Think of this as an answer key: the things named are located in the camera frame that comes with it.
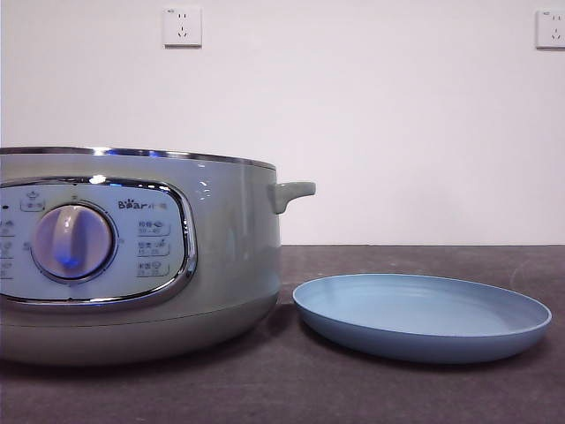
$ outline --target socket faceplate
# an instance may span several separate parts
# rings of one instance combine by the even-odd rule
[[[202,46],[200,7],[171,7],[162,11],[162,43],[165,47]]]
[[[536,47],[565,49],[565,11],[536,12]]]

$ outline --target control panel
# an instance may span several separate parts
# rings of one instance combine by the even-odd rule
[[[0,191],[0,293],[16,300],[130,299],[195,262],[188,203],[167,185],[95,176]]]

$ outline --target light blue dish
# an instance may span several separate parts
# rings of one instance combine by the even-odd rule
[[[428,363],[507,358],[536,344],[552,317],[514,291],[437,276],[330,276],[292,297],[306,324],[340,345]]]

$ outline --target stainless steel rim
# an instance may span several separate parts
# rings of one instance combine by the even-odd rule
[[[276,170],[271,163],[252,161],[241,157],[203,155],[200,153],[174,152],[166,150],[146,150],[137,148],[68,148],[68,147],[41,147],[41,148],[0,148],[0,155],[116,155],[116,156],[143,156],[143,157],[168,157],[172,159],[192,159],[196,161],[239,163],[242,165],[259,166],[268,170]]]

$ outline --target side handle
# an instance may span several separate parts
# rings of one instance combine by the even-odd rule
[[[315,193],[316,185],[306,181],[277,184],[275,185],[275,213],[278,215],[284,212],[289,201],[298,197],[312,196]]]

